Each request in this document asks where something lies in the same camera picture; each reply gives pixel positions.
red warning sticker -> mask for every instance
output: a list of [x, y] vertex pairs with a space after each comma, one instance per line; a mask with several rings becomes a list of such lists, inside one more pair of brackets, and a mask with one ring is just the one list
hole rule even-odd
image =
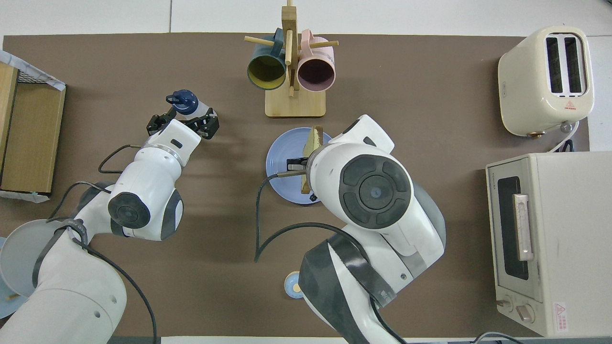
[[565, 106], [565, 109], [566, 110], [576, 110], [576, 107], [574, 106], [574, 104], [570, 100], [569, 102], [567, 102], [567, 105]]
[[567, 307], [565, 302], [553, 304], [555, 332], [567, 332]]

dark green mug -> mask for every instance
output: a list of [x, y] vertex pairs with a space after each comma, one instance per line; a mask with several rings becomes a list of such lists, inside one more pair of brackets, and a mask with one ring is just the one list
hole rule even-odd
[[274, 45], [255, 44], [247, 76], [251, 83], [261, 89], [277, 89], [285, 82], [287, 70], [283, 29], [278, 28], [274, 36], [265, 36], [263, 39], [274, 42]]

wooden peg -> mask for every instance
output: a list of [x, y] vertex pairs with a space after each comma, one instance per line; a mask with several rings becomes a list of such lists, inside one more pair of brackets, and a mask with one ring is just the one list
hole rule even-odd
[[[331, 40], [329, 42], [319, 42], [319, 43], [311, 43], [310, 44], [310, 48], [324, 48], [324, 47], [335, 47], [338, 44], [340, 44], [340, 42], [338, 42], [337, 40]], [[302, 45], [298, 45], [297, 46], [298, 50], [302, 49]]]
[[251, 42], [251, 43], [268, 45], [270, 47], [274, 45], [274, 42], [271, 41], [271, 40], [255, 38], [255, 37], [251, 37], [251, 36], [244, 36], [244, 40], [247, 41], [247, 42]]
[[289, 69], [289, 80], [286, 82], [289, 82], [289, 98], [293, 98], [295, 96], [295, 91], [296, 91], [296, 86], [295, 86], [296, 85], [296, 70], [295, 69]]
[[293, 47], [293, 30], [287, 30], [287, 39], [285, 51], [289, 51], [289, 54], [285, 53], [285, 64], [291, 65], [291, 49]]

table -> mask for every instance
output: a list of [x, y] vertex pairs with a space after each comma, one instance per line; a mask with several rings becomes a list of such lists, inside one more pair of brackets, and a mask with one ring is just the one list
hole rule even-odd
[[[490, 162], [546, 151], [564, 136], [557, 132], [532, 140], [513, 136], [502, 125], [497, 61], [521, 38], [322, 35], [341, 42], [327, 114], [270, 119], [264, 92], [246, 76], [253, 46], [243, 36], [6, 37], [8, 52], [69, 87], [51, 200], [0, 200], [0, 234], [47, 217], [75, 181], [114, 178], [97, 173], [99, 162], [123, 144], [142, 143], [149, 118], [169, 107], [165, 96], [187, 88], [215, 108], [221, 126], [213, 140], [196, 149], [176, 184], [185, 203], [178, 232], [164, 242], [107, 234], [92, 246], [140, 284], [162, 336], [334, 337], [303, 301], [283, 291], [285, 276], [330, 233], [292, 231], [253, 263], [255, 195], [266, 177], [267, 150], [281, 133], [322, 125], [335, 136], [367, 113], [394, 140], [394, 156], [437, 202], [447, 225], [445, 255], [382, 310], [386, 321], [404, 337], [535, 335], [496, 310], [483, 170]], [[588, 150], [586, 121], [575, 143]], [[106, 167], [122, 168], [134, 153], [121, 152]], [[61, 214], [70, 212], [78, 194], [69, 197]], [[263, 237], [296, 222], [343, 225], [322, 204], [289, 204], [270, 188], [262, 197], [261, 216]], [[126, 288], [128, 304], [115, 335], [149, 335], [146, 308]]]

oven window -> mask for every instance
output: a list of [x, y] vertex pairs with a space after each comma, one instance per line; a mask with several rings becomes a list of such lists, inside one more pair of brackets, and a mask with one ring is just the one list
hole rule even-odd
[[498, 181], [498, 193], [506, 274], [527, 280], [529, 279], [527, 262], [518, 260], [517, 228], [512, 203], [512, 195], [521, 193], [521, 181], [518, 177], [500, 179]]

